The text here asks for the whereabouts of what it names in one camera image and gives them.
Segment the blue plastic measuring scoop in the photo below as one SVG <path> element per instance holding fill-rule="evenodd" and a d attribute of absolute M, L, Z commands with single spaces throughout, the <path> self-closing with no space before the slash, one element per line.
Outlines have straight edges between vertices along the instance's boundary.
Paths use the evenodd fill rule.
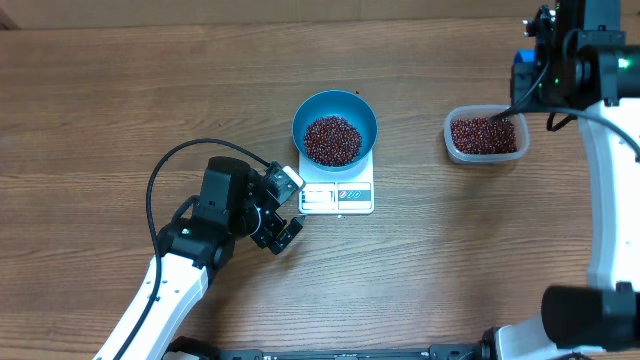
<path fill-rule="evenodd" d="M 533 49 L 519 49 L 513 59 L 514 64 L 535 62 L 536 52 Z"/>

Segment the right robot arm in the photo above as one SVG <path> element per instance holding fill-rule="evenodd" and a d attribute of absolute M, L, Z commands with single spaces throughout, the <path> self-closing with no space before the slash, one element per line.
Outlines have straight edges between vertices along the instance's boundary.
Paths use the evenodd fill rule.
<path fill-rule="evenodd" d="M 585 359 L 639 346 L 639 48 L 617 1 L 558 1 L 525 21 L 534 50 L 512 66 L 504 119 L 545 113 L 556 132 L 576 122 L 591 191 L 584 287 L 552 285 L 533 318 L 492 331 L 494 359 Z"/>

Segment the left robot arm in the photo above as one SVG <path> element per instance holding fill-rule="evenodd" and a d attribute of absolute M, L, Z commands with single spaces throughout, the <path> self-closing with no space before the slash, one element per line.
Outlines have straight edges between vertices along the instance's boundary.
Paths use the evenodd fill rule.
<path fill-rule="evenodd" d="M 176 332 L 231 259 L 238 240 L 249 237 L 273 254 L 293 240 L 303 217 L 286 221 L 276 211 L 303 184 L 291 167 L 277 162 L 258 173 L 239 159 L 210 158 L 200 193 L 160 230 L 160 254 L 97 358 L 220 358 L 214 346 Z"/>

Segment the white digital kitchen scale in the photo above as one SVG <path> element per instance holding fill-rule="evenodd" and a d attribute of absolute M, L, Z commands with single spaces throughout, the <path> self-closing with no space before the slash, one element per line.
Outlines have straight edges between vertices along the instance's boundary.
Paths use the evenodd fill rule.
<path fill-rule="evenodd" d="M 299 157 L 305 186 L 298 208 L 306 215 L 368 215 L 375 209 L 374 160 L 370 152 L 345 170 L 329 171 Z"/>

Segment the teal round bowl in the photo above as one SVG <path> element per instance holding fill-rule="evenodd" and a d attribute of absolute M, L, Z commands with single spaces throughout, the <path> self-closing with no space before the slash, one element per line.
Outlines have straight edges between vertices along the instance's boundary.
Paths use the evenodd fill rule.
<path fill-rule="evenodd" d="M 312 95 L 299 106 L 292 122 L 293 142 L 300 156 L 331 172 L 360 163 L 372 152 L 378 132 L 371 106 L 344 90 Z"/>

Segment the red adzuki beans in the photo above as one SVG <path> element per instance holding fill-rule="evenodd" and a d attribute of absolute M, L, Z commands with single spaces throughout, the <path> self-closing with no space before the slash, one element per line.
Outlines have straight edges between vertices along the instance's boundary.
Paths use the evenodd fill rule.
<path fill-rule="evenodd" d="M 508 119 L 452 120 L 450 132 L 454 147 L 464 154 L 493 155 L 518 151 L 515 125 Z M 363 138 L 346 119 L 331 116 L 319 118 L 307 127 L 303 145 L 312 161 L 341 167 L 353 163 L 360 155 Z"/>

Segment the clear plastic food container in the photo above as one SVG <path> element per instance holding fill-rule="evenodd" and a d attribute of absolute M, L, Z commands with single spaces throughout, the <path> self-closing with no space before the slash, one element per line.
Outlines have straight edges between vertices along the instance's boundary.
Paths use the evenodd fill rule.
<path fill-rule="evenodd" d="M 530 145 L 525 116 L 490 120 L 506 109 L 506 105 L 473 105 L 452 110 L 443 124 L 450 159 L 458 164 L 480 165 L 521 158 Z"/>

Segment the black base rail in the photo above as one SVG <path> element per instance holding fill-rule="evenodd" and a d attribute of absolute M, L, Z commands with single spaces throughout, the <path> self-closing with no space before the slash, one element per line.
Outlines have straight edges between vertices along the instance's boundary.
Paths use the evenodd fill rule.
<path fill-rule="evenodd" d="M 490 360 L 487 344 L 434 344 L 421 349 L 374 349 L 271 352 L 256 349 L 221 350 L 209 343 L 180 336 L 162 360 Z"/>

